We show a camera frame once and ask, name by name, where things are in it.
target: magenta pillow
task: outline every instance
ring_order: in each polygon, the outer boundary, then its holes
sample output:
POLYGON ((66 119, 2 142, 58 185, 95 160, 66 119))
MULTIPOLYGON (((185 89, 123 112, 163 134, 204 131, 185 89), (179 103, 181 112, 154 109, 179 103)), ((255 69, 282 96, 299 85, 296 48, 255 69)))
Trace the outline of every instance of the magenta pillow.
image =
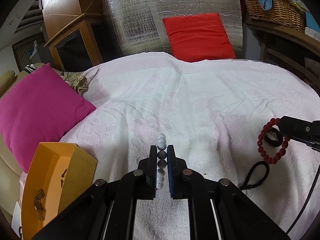
POLYGON ((0 133, 22 170, 28 172, 40 142, 58 142, 95 109, 47 64, 0 99, 0 133))

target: black rubber band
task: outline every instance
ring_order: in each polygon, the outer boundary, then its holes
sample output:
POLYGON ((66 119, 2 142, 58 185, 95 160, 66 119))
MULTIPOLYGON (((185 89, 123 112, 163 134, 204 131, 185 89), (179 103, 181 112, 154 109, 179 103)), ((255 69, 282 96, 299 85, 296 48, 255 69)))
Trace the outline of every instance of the black rubber band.
POLYGON ((249 173, 248 173, 247 177, 245 178, 245 181, 244 181, 243 185, 239 187, 239 190, 252 189, 252 188, 259 187, 259 186, 266 180, 266 178, 268 177, 269 171, 270 171, 269 164, 266 163, 265 161, 260 161, 260 162, 255 163, 255 164, 252 166, 252 168, 249 170, 249 173), (256 167, 260 166, 260 165, 265 166, 265 168, 266 168, 266 173, 264 174, 263 178, 260 179, 256 184, 248 185, 249 179, 250 179, 250 177, 251 177, 254 169, 255 169, 256 167))
POLYGON ((280 131, 279 131, 278 129, 272 127, 272 128, 269 130, 269 132, 274 132, 274 133, 276 134, 278 140, 277 140, 277 141, 276 141, 276 140, 271 140, 271 139, 268 137, 268 133, 267 133, 267 135, 264 137, 265 141, 266 141, 269 145, 271 145, 271 146, 273 146, 273 147, 279 147, 279 146, 281 146, 281 144, 282 144, 282 142, 283 142, 283 136, 282 136, 282 134, 280 133, 280 131))

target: white bead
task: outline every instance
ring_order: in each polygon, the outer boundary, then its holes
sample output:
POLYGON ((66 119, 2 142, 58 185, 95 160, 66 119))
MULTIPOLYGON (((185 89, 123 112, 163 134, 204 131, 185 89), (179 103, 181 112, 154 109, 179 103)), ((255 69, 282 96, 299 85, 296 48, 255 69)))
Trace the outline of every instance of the white bead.
POLYGON ((164 142, 159 142, 157 147, 161 151, 161 150, 165 150, 167 148, 167 145, 164 142))
POLYGON ((158 168, 164 169, 167 166, 167 162, 165 160, 158 161, 158 168))
POLYGON ((164 183, 157 183, 157 189, 162 189, 164 186, 164 183))
POLYGON ((165 139, 165 135, 164 135, 163 133, 160 133, 160 134, 158 135, 158 138, 160 138, 160 137, 163 137, 163 138, 165 139))
POLYGON ((157 169, 157 178, 158 177, 164 177, 164 176, 165 176, 165 170, 157 169))
POLYGON ((157 139, 157 143, 159 143, 159 142, 167 143, 167 140, 165 138, 163 138, 163 137, 160 137, 160 138, 157 139))
POLYGON ((157 177, 157 183, 163 183, 164 177, 157 177))
POLYGON ((167 157, 167 153, 165 151, 160 151, 157 156, 160 160, 164 160, 167 157))

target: silver foil panel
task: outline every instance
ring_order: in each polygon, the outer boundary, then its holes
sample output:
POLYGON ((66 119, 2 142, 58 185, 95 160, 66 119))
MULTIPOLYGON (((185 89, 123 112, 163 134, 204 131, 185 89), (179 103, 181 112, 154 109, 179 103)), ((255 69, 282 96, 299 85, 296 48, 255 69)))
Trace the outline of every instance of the silver foil panel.
POLYGON ((150 51, 170 53, 163 18, 216 12, 236 56, 242 54, 239 0, 103 0, 103 9, 121 56, 150 51))

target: white bedsheet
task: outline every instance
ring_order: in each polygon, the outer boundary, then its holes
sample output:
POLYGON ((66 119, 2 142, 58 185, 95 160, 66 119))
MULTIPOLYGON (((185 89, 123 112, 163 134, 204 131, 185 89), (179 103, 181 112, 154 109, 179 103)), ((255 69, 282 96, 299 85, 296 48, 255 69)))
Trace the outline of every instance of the white bedsheet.
MULTIPOLYGON (((160 52, 123 57, 91 70, 97 68, 84 93, 97 110, 61 139, 77 143, 98 159, 94 180, 114 181, 135 170, 162 132, 189 168, 207 179, 228 178, 239 186, 252 165, 262 160, 257 137, 271 117, 320 120, 320 99, 308 85, 261 62, 186 63, 160 52)), ((277 151, 265 148, 271 156, 277 151)), ((263 185, 245 194, 286 231, 319 163, 317 152, 290 141, 287 154, 270 166, 263 185)), ((254 177, 263 174, 261 168, 254 177)), ((317 184, 289 234, 292 239, 299 239, 313 221, 319 195, 317 184)), ((186 201, 170 198, 166 183, 154 201, 138 202, 134 239, 187 239, 187 210, 186 201)))

